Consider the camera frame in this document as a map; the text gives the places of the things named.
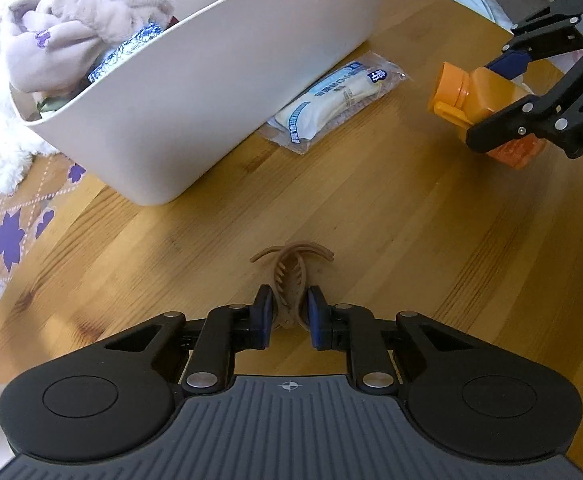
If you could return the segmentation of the brown hair claw clip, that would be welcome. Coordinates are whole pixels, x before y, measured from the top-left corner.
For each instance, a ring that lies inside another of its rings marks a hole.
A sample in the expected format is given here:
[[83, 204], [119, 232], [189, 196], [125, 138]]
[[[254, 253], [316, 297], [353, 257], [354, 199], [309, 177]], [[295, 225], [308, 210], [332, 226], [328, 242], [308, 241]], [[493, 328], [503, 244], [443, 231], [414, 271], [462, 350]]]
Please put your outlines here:
[[310, 330], [309, 315], [307, 309], [302, 306], [309, 282], [305, 258], [319, 257], [331, 262], [335, 254], [319, 243], [299, 240], [264, 248], [254, 254], [249, 261], [256, 263], [269, 255], [273, 255], [270, 276], [276, 300], [274, 326], [282, 328], [300, 326], [304, 330]]

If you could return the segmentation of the orange square bottle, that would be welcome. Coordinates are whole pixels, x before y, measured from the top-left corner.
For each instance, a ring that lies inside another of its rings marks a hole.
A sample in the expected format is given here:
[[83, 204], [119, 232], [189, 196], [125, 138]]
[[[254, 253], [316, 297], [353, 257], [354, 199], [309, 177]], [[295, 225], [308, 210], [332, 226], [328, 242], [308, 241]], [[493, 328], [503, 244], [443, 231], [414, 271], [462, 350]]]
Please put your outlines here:
[[[430, 96], [428, 110], [459, 128], [459, 139], [465, 142], [470, 127], [529, 94], [526, 86], [515, 84], [485, 67], [478, 67], [468, 73], [444, 62], [436, 88]], [[546, 140], [531, 134], [508, 141], [489, 151], [488, 155], [509, 167], [521, 169], [538, 156], [545, 146]]]

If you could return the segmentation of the packaged white bread roll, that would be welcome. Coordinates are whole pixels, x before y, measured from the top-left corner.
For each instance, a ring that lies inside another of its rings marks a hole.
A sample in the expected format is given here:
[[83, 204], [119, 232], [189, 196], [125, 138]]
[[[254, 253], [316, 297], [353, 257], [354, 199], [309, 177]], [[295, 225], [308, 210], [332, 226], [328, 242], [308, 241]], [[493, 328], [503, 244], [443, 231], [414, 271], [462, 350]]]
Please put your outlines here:
[[328, 133], [407, 79], [409, 75], [398, 64], [367, 52], [317, 81], [256, 132], [303, 155]]

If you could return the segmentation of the blue white tissue pack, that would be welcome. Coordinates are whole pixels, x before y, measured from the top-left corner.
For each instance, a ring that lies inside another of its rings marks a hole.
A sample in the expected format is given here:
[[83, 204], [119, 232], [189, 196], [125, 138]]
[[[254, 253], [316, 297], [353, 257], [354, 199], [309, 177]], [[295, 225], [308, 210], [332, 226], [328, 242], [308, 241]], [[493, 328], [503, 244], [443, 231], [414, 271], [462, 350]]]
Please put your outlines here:
[[162, 32], [163, 29], [159, 24], [155, 22], [148, 23], [145, 27], [139, 29], [134, 36], [123, 41], [120, 46], [106, 52], [101, 57], [101, 60], [95, 64], [90, 73], [88, 73], [87, 80], [95, 82], [101, 77], [106, 76], [116, 66], [131, 58], [137, 51], [142, 50], [146, 44], [149, 44], [152, 40], [160, 36]]

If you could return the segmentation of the lavender knotted socks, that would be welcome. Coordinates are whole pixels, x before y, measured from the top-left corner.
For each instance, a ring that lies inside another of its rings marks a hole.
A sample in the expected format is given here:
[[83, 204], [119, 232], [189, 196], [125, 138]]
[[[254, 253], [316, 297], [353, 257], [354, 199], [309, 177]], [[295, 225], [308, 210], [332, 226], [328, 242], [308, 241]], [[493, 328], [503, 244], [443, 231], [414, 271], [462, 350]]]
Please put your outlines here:
[[173, 15], [172, 0], [17, 0], [3, 43], [10, 83], [24, 93], [69, 92], [101, 55]]

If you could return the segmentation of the green snack bag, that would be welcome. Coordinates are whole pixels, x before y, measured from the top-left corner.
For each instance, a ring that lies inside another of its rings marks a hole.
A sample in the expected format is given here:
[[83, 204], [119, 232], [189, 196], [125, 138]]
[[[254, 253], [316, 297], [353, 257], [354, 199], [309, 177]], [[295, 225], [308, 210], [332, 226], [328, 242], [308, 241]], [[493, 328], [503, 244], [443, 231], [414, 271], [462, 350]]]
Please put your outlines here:
[[48, 92], [34, 92], [34, 102], [37, 111], [40, 114], [47, 114], [56, 112], [64, 107], [66, 104], [71, 102], [78, 93], [48, 93]]

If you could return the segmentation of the floral brown table runner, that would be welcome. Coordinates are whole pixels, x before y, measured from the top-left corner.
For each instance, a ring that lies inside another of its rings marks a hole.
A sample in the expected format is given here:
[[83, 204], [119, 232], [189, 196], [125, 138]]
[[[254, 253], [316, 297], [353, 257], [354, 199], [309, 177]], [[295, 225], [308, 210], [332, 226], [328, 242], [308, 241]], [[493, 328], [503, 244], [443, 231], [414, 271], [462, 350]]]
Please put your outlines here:
[[0, 194], [0, 300], [11, 280], [41, 272], [67, 271], [84, 256], [78, 218], [108, 185], [64, 155], [39, 157], [9, 195]]

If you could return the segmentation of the beige plastic storage bin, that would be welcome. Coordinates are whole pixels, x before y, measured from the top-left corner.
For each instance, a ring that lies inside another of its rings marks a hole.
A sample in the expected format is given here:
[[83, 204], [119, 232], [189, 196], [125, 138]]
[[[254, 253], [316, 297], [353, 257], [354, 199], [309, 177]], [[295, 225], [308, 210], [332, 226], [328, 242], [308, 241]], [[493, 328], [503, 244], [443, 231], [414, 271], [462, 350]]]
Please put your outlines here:
[[174, 200], [369, 38], [381, 0], [173, 0], [176, 23], [58, 112], [22, 122], [132, 202]]

